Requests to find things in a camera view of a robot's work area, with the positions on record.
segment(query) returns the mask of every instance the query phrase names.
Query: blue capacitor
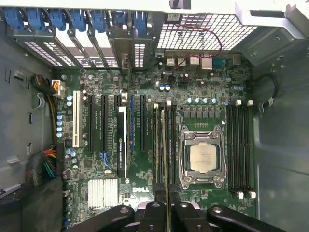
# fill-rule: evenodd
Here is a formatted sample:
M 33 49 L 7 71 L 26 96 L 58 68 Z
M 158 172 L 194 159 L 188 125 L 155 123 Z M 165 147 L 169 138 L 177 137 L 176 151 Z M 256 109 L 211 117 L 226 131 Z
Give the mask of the blue capacitor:
M 72 99 L 73 99 L 72 95 L 68 95 L 68 96 L 67 96 L 67 100 L 68 100 L 68 101 L 72 101 Z
M 62 132 L 58 132 L 57 133 L 57 138 L 61 138 L 63 136 L 63 133 Z
M 64 124 L 63 121 L 61 121 L 61 120 L 58 120 L 58 121 L 57 121 L 57 126 L 63 126 L 63 124 Z
M 72 151 L 72 150 L 71 150 L 70 148 L 67 148 L 67 149 L 66 149 L 66 154 L 67 154 L 67 155 L 71 154 L 71 151 Z
M 57 115 L 57 120 L 64 120 L 64 115 L 58 114 Z

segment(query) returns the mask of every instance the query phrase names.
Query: cable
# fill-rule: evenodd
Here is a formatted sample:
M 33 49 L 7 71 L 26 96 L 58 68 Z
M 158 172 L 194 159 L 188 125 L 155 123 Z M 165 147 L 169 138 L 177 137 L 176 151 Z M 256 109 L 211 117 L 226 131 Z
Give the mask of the cable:
M 210 55 L 210 56 L 199 56 L 199 55 L 189 55 L 187 56 L 181 63 L 179 63 L 172 71 L 172 74 L 173 72 L 178 69 L 180 67 L 181 64 L 183 64 L 187 59 L 189 59 L 190 57 L 198 57 L 198 58 L 201 58 L 201 59 L 206 59 L 206 58 L 212 58 L 212 57 L 216 57 L 218 56 L 221 52 L 222 52 L 222 43 L 220 41 L 220 38 L 216 35 L 216 33 L 214 33 L 212 30 L 208 30 L 206 28 L 200 28 L 200 27 L 195 27 L 195 26 L 190 26 L 190 25 L 183 25 L 183 24 L 176 24 L 176 26 L 178 27 L 183 27 L 183 28 L 191 28 L 191 29 L 197 29 L 197 30 L 202 30 L 202 31 L 205 31 L 205 32 L 208 32 L 212 35 L 214 35 L 214 37 L 216 37 L 219 45 L 220 45 L 220 48 L 219 48 L 219 51 L 214 54 L 214 55 Z

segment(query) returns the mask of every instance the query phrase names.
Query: pcie slot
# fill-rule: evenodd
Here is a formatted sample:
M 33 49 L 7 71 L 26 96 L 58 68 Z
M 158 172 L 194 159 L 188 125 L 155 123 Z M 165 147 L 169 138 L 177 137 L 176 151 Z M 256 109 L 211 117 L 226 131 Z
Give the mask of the pcie slot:
M 146 143 L 146 96 L 140 96 L 140 151 L 145 151 Z
M 126 178 L 126 107 L 119 106 L 117 110 L 117 174 Z
M 135 113 L 135 108 L 134 108 L 134 103 L 135 103 L 135 99 L 134 99 L 134 95 L 132 94 L 130 97 L 130 109 L 131 109 L 131 123 L 130 123 L 130 148 L 131 148 L 131 152 L 134 152 L 134 138 L 135 138 L 135 125 L 134 125 L 134 113 Z
M 82 146 L 82 93 L 73 91 L 73 145 L 72 147 Z
M 171 154 L 171 179 L 172 183 L 176 183 L 177 179 L 177 168 L 176 168 L 176 106 L 173 105 L 170 115 L 170 154 Z
M 101 151 L 107 151 L 108 144 L 108 95 L 101 96 Z
M 95 129 L 96 129 L 96 98 L 92 95 L 88 97 L 89 103 L 89 152 L 95 151 Z

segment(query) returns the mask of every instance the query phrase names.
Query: black wire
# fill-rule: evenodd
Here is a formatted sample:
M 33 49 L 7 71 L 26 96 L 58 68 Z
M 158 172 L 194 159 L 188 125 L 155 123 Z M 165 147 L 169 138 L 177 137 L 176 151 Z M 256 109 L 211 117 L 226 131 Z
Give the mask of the black wire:
M 278 80 L 276 79 L 276 77 L 271 74 L 271 73 L 267 73 L 267 74 L 263 74 L 261 76 L 259 76 L 258 78 L 256 78 L 255 80 L 253 80 L 252 82 L 252 86 L 259 83 L 260 81 L 262 81 L 263 79 L 265 78 L 270 78 L 272 80 L 272 82 L 274 83 L 274 93 L 272 95 L 272 98 L 275 99 L 278 95 L 278 92 L 279 92 L 279 83 L 278 83 Z

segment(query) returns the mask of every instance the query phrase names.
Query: red and black wires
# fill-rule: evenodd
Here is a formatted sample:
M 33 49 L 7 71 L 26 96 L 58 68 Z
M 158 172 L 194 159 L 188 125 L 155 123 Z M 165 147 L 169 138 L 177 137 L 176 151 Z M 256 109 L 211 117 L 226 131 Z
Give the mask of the red and black wires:
M 212 57 L 216 57 L 218 56 L 221 52 L 222 52 L 222 43 L 220 41 L 220 38 L 216 35 L 216 33 L 214 33 L 212 30 L 206 29 L 206 28 L 201 28 L 201 27 L 195 27 L 195 26 L 190 26 L 190 25 L 183 25 L 183 24 L 178 24 L 176 25 L 178 27 L 183 27 L 183 28 L 190 28 L 190 29 L 195 29 L 195 30 L 201 30 L 201 31 L 205 31 L 207 33 L 212 34 L 216 40 L 218 41 L 218 44 L 220 46 L 219 51 L 213 55 L 209 55 L 209 56 L 202 56 L 202 55 L 188 55 L 182 62 L 180 62 L 172 71 L 172 73 L 174 71 L 176 71 L 184 62 L 186 62 L 187 59 L 189 59 L 190 57 L 198 57 L 200 59 L 208 59 L 208 58 L 212 58 Z

